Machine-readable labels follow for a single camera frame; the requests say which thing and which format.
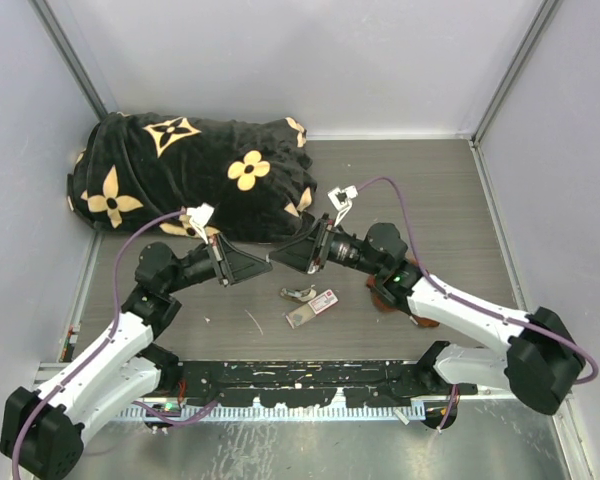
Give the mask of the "red white staple box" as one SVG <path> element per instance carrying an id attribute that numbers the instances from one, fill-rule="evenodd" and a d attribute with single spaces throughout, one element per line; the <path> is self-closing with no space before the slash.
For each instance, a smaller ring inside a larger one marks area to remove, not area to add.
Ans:
<path id="1" fill-rule="evenodd" d="M 318 293 L 314 288 L 299 297 L 299 300 L 301 305 L 285 315 L 287 323 L 292 329 L 297 329 L 308 323 L 335 306 L 339 301 L 331 289 Z"/>

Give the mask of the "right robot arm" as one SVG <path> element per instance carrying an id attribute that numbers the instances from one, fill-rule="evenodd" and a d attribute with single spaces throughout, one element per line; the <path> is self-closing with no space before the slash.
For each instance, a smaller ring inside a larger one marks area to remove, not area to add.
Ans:
<path id="1" fill-rule="evenodd" d="M 560 316 L 544 307 L 532 313 L 502 307 L 463 292 L 410 260 L 407 250 L 392 223 L 375 223 L 358 238 L 322 217 L 269 257 L 305 274 L 328 262 L 363 272 L 373 277 L 369 289 L 383 305 L 478 342 L 476 348 L 444 342 L 432 346 L 418 370 L 427 392 L 477 384 L 507 390 L 537 413 L 555 414 L 586 359 Z"/>

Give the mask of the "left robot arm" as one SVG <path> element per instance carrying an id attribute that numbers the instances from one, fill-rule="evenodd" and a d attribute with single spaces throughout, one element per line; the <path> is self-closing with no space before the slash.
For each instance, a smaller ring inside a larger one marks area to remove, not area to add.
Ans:
<path id="1" fill-rule="evenodd" d="M 267 273 L 266 259 L 244 252 L 221 234 L 177 257 L 162 243 L 139 255 L 136 286 L 114 303 L 100 336 L 35 390 L 16 389 L 6 400 L 0 451 L 13 478 L 63 479 L 99 430 L 133 401 L 174 393 L 178 357 L 156 345 L 181 308 L 174 293 L 211 279 L 230 286 Z"/>

